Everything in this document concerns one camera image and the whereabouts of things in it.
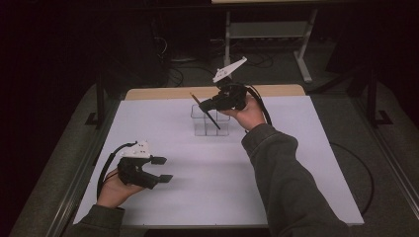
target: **white object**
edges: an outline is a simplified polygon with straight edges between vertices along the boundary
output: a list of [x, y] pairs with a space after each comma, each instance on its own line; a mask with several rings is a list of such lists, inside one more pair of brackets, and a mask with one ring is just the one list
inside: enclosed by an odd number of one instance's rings
[[[140, 134], [152, 144], [153, 154], [167, 158], [164, 166], [147, 166], [147, 172], [171, 174], [173, 179], [130, 197], [121, 206], [126, 210], [124, 226], [266, 227], [253, 167], [240, 144], [244, 129], [232, 119], [228, 136], [195, 136], [189, 122], [194, 103], [122, 101], [74, 222], [96, 203], [97, 181], [109, 154]], [[364, 223], [310, 98], [265, 97], [264, 104], [274, 127], [298, 140], [296, 159], [312, 174], [336, 215], [348, 224]]]
[[226, 66], [223, 67], [222, 69], [218, 69], [215, 77], [212, 79], [213, 83], [218, 82], [219, 80], [221, 80], [222, 78], [230, 75], [233, 71], [235, 71], [235, 69], [237, 69], [239, 66], [241, 66], [241, 64], [243, 64], [245, 61], [247, 60], [246, 57], [243, 57], [242, 59]]
[[132, 147], [128, 147], [121, 152], [121, 156], [130, 158], [150, 158], [151, 155], [148, 142], [141, 141]]

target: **metal stand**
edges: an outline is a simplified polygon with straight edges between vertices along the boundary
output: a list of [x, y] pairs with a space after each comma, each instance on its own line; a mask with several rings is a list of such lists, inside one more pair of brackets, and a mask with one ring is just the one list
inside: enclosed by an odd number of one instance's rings
[[317, 16], [317, 9], [312, 10], [310, 19], [307, 23], [307, 26], [305, 27], [304, 36], [303, 36], [303, 42], [302, 46], [298, 51], [295, 51], [293, 53], [293, 56], [295, 57], [296, 64], [298, 65], [299, 71], [301, 72], [302, 79], [305, 83], [311, 83], [312, 78], [310, 76], [310, 73], [308, 72], [307, 66], [304, 62], [304, 53], [305, 49], [307, 48], [308, 41], [310, 39], [311, 31], [314, 26], [315, 17]]
[[96, 78], [96, 103], [98, 118], [95, 119], [96, 113], [90, 113], [84, 124], [96, 125], [96, 129], [100, 129], [105, 120], [105, 94], [101, 74]]
[[303, 42], [301, 48], [293, 54], [304, 82], [312, 82], [303, 57], [310, 39], [316, 16], [317, 9], [313, 9], [308, 21], [231, 23], [230, 12], [227, 11], [225, 21], [224, 66], [228, 66], [230, 64], [230, 39], [302, 38]]

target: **transparent box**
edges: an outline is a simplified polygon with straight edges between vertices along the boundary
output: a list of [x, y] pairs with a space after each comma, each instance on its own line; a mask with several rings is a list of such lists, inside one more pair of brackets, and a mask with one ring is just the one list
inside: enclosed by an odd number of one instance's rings
[[215, 126], [198, 105], [192, 105], [191, 118], [194, 121], [195, 136], [227, 136], [230, 116], [223, 115], [216, 110], [209, 111], [209, 115], [220, 129]]

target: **white paper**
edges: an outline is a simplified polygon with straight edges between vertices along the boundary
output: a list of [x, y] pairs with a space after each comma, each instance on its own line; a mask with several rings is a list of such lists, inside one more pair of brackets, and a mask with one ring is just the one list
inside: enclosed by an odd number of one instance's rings
[[[98, 178], [110, 153], [122, 144], [147, 140], [150, 153], [166, 157], [167, 162], [147, 164], [144, 171], [173, 179], [130, 197], [122, 206], [124, 225], [267, 225], [253, 167], [240, 143], [244, 129], [232, 118], [228, 136], [195, 136], [194, 103], [190, 99], [121, 102], [74, 222], [96, 203]], [[298, 140], [297, 160], [311, 172], [336, 215], [348, 224], [364, 223], [310, 98], [267, 97], [264, 103], [274, 127]]]

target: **dark background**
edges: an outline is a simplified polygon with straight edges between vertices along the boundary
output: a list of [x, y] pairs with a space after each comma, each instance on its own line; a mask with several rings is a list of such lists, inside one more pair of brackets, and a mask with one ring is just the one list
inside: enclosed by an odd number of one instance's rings
[[[149, 1], [118, 2], [141, 6]], [[98, 72], [103, 73], [107, 92], [114, 97], [130, 87], [164, 86], [167, 62], [155, 56], [155, 31], [179, 50], [202, 58], [208, 56], [206, 51], [196, 48], [205, 48], [209, 38], [223, 34], [217, 30], [223, 29], [219, 13], [180, 17], [172, 12], [159, 15], [156, 23], [144, 16], [104, 18], [77, 11], [97, 4], [104, 3], [0, 3], [2, 236], [13, 227]], [[407, 3], [324, 8], [319, 12], [313, 37], [338, 43], [329, 65], [331, 71], [344, 73], [372, 58], [379, 69], [378, 80], [394, 92], [400, 106], [419, 125], [417, 12], [414, 5]], [[149, 57], [145, 60], [139, 55]]]

